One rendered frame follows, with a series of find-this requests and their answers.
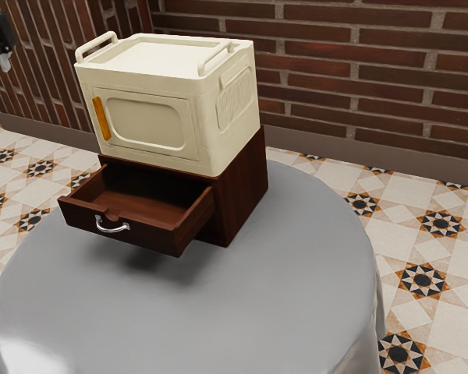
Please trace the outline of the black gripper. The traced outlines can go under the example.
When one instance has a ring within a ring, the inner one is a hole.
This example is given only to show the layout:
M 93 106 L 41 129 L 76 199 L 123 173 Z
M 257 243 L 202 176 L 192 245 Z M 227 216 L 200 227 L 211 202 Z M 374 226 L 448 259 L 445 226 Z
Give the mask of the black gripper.
M 16 36 L 4 12 L 0 12 L 0 66 L 3 72 L 11 69 L 10 56 L 16 45 Z

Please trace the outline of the cream box with lid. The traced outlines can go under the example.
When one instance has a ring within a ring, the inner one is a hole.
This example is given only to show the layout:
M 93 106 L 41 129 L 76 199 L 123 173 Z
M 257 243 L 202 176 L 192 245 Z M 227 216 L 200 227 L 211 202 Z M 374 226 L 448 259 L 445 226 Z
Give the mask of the cream box with lid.
M 215 177 L 260 128 L 250 40 L 112 31 L 74 68 L 101 152 Z

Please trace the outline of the dark wood cabinet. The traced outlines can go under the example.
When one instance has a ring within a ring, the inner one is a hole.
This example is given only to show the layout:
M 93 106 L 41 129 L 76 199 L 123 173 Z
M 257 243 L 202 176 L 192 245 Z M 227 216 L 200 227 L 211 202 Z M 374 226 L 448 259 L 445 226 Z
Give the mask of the dark wood cabinet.
M 101 164 L 118 164 L 149 171 L 153 175 L 195 182 L 212 187 L 215 211 L 196 235 L 196 239 L 228 246 L 268 190 L 264 129 L 259 128 L 247 145 L 217 177 L 176 171 L 136 161 L 100 154 Z

